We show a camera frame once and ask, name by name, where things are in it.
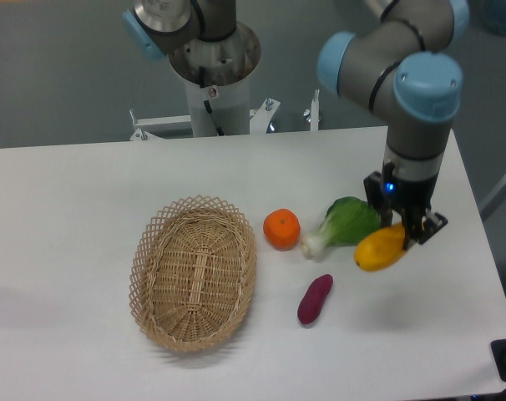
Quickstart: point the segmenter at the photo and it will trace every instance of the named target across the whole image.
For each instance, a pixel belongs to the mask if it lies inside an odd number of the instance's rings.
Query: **wicker basket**
[[[255,237],[244,215],[219,198],[181,199],[142,235],[130,307],[148,338],[173,351],[199,351],[236,330],[255,277]]]

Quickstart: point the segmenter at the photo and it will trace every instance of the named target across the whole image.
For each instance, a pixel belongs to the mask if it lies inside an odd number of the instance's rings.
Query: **purple sweet potato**
[[[311,324],[318,319],[329,291],[333,287],[333,277],[331,274],[318,277],[306,290],[305,296],[297,308],[297,318],[301,324]]]

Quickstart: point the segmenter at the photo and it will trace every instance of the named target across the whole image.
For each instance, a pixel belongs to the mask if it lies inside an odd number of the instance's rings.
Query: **orange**
[[[288,209],[271,212],[263,225],[266,239],[278,250],[286,251],[294,247],[300,237],[300,222]]]

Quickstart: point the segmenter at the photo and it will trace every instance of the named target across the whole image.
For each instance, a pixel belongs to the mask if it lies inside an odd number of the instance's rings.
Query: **white vegetable stem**
[[[306,234],[301,238],[301,249],[306,257],[316,257],[326,248],[326,238],[315,232]]]

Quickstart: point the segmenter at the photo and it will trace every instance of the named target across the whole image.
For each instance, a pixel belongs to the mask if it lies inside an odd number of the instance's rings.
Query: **toy vegetable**
[[[335,200],[318,228],[301,238],[305,256],[315,257],[328,246],[356,245],[381,228],[377,213],[353,196]]]

